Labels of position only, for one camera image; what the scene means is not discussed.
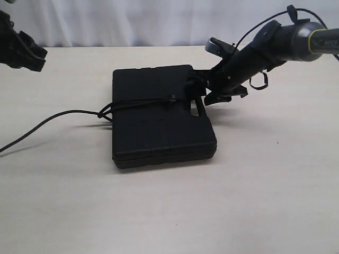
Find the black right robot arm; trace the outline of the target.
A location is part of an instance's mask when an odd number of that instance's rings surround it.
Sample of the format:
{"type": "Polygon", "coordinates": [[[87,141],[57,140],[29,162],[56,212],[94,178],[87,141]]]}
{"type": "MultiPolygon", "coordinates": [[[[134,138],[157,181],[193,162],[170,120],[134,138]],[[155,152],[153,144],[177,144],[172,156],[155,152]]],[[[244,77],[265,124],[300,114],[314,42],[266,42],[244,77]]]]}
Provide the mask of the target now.
{"type": "Polygon", "coordinates": [[[205,50],[221,61],[208,70],[192,70],[186,93],[191,100],[204,96],[204,104],[211,105],[247,96],[243,83],[259,73],[264,84],[258,89],[267,88],[267,73],[288,61],[311,62],[325,54],[337,55],[338,29],[311,21],[283,26],[273,20],[241,50],[215,38],[210,38],[205,50]]]}

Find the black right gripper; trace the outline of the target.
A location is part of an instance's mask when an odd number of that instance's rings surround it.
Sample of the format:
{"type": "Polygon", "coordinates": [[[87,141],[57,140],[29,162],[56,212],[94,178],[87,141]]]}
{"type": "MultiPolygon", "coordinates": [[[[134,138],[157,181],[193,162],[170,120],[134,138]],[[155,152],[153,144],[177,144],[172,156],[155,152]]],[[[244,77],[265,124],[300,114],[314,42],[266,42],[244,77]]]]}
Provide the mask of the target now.
{"type": "Polygon", "coordinates": [[[233,96],[243,98],[248,92],[246,87],[239,86],[239,70],[240,64],[236,62],[220,62],[211,70],[190,70],[184,89],[186,96],[188,99],[205,96],[205,106],[228,103],[233,96]]]}

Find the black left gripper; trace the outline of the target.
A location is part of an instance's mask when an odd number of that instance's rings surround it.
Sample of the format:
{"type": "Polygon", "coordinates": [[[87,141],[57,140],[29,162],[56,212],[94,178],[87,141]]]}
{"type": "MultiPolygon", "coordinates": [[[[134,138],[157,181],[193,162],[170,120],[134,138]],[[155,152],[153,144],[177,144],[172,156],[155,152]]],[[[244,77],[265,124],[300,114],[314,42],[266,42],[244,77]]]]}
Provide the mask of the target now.
{"type": "Polygon", "coordinates": [[[1,11],[1,63],[13,69],[26,68],[41,72],[47,50],[36,44],[32,37],[23,31],[17,33],[9,14],[1,11]]]}

